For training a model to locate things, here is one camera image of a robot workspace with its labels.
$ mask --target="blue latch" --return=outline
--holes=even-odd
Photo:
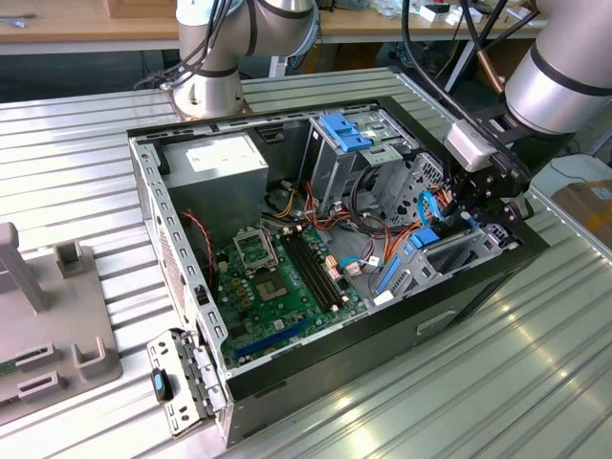
[[[414,247],[420,249],[424,246],[428,246],[429,244],[433,244],[436,241],[439,241],[440,238],[438,235],[433,232],[431,228],[423,228],[419,229],[416,232],[410,234],[410,242],[414,244]]]
[[[372,141],[363,137],[356,124],[346,119],[342,113],[321,115],[318,119],[327,133],[338,141],[342,151],[363,150],[372,146]]]

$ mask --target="wooden workbench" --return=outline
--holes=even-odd
[[[20,29],[0,24],[0,55],[78,53],[97,51],[159,50],[178,48],[178,27],[174,18],[110,18],[103,0],[3,0],[0,14],[35,11],[41,17],[28,20]],[[514,23],[500,20],[491,37]],[[410,15],[414,39],[449,40],[454,26],[427,22]],[[401,40],[401,21],[374,10],[321,12],[324,43],[385,42]],[[526,26],[516,37],[533,37],[537,30]],[[459,39],[468,38],[461,27]]]

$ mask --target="green circuit board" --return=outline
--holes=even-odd
[[[307,228],[299,237],[308,244],[327,275],[328,267],[322,258],[329,252],[317,231]],[[256,239],[245,242],[256,245]],[[342,304],[335,312],[325,312],[302,280],[280,236],[272,236],[270,241],[278,266],[275,271],[259,270],[252,278],[247,277],[235,245],[216,253],[218,259],[227,263],[227,270],[220,274],[216,302],[229,332],[221,347],[228,368],[253,361],[366,310],[357,291],[341,281],[334,282],[334,286],[344,298]],[[255,256],[264,252],[242,245],[241,250]]]

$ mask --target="aluminum table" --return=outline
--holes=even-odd
[[[441,139],[452,117],[385,69],[253,80],[254,111],[392,96]],[[612,268],[533,189],[552,246],[471,319],[224,452],[169,435],[144,346],[177,326],[142,224],[125,130],[178,120],[158,91],[0,105],[0,220],[26,257],[94,248],[123,375],[0,426],[0,457],[575,457],[612,449]]]

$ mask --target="cardboard box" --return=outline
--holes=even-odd
[[[612,249],[612,180],[570,184],[553,201]]]
[[[175,17],[176,0],[105,0],[111,17]]]

